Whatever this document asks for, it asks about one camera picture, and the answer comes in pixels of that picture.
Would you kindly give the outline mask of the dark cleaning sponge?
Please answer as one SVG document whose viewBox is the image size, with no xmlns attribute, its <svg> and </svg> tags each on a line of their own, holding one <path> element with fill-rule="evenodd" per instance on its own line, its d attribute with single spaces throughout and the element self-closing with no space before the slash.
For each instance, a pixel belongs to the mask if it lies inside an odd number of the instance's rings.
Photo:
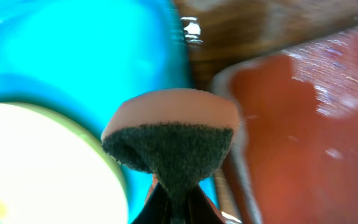
<svg viewBox="0 0 358 224">
<path fill-rule="evenodd" d="M 125 101 L 102 135 L 118 163 L 154 174 L 174 204 L 223 162 L 239 129 L 235 104 L 189 88 L 151 91 Z"/>
</svg>

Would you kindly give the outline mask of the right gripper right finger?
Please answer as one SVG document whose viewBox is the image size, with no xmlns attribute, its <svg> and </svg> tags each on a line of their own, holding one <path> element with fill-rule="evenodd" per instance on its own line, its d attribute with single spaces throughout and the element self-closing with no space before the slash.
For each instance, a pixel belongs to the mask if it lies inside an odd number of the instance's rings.
<svg viewBox="0 0 358 224">
<path fill-rule="evenodd" d="M 210 202 L 199 185 L 186 196 L 187 224 L 226 224 L 219 210 Z"/>
</svg>

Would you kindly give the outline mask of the yellow plate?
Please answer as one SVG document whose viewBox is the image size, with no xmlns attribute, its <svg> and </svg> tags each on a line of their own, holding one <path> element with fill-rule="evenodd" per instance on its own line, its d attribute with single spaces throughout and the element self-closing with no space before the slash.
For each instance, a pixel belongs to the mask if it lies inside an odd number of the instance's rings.
<svg viewBox="0 0 358 224">
<path fill-rule="evenodd" d="M 100 141 L 39 106 L 0 103 L 0 223 L 127 223 L 126 184 Z"/>
</svg>

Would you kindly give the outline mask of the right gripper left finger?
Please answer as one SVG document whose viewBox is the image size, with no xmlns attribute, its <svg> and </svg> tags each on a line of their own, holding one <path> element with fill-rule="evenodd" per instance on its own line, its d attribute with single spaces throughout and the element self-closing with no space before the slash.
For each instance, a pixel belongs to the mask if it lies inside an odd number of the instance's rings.
<svg viewBox="0 0 358 224">
<path fill-rule="evenodd" d="M 170 200 L 165 189 L 157 184 L 141 212 L 131 224 L 169 224 Z"/>
</svg>

